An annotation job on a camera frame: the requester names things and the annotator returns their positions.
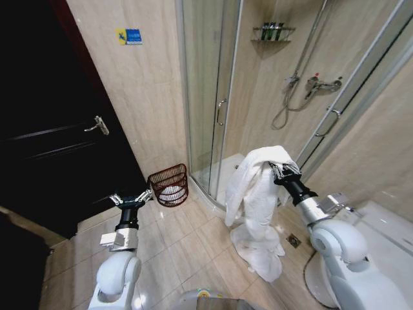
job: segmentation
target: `dark door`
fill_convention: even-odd
[[[112,206],[105,197],[139,194],[145,180],[66,1],[8,3],[18,14],[3,56],[0,204],[71,237]],[[85,131],[96,116],[107,135]]]

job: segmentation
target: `white robot body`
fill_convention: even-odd
[[[129,251],[116,252],[102,263],[89,310],[131,310],[141,266],[135,252]]]
[[[410,309],[394,282],[376,267],[365,238],[354,226],[324,220],[313,226],[311,243],[327,267],[340,309]]]

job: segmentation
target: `red wicker basket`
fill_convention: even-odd
[[[176,207],[188,198],[188,178],[183,163],[151,174],[148,180],[161,205]]]

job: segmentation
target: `blue sign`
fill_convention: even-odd
[[[142,44],[141,32],[139,29],[117,29],[117,38],[121,45]]]

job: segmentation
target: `toiletry bottle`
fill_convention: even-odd
[[[262,27],[261,40],[263,40],[263,41],[265,40],[265,37],[267,35],[268,26],[269,26],[269,23],[264,23],[264,26]]]
[[[270,29],[267,32],[267,41],[271,41],[274,35],[274,30],[276,29],[275,23],[270,23]]]
[[[276,41],[279,41],[279,36],[281,35],[281,31],[283,31],[284,23],[278,23],[277,25],[277,33],[276,33]]]

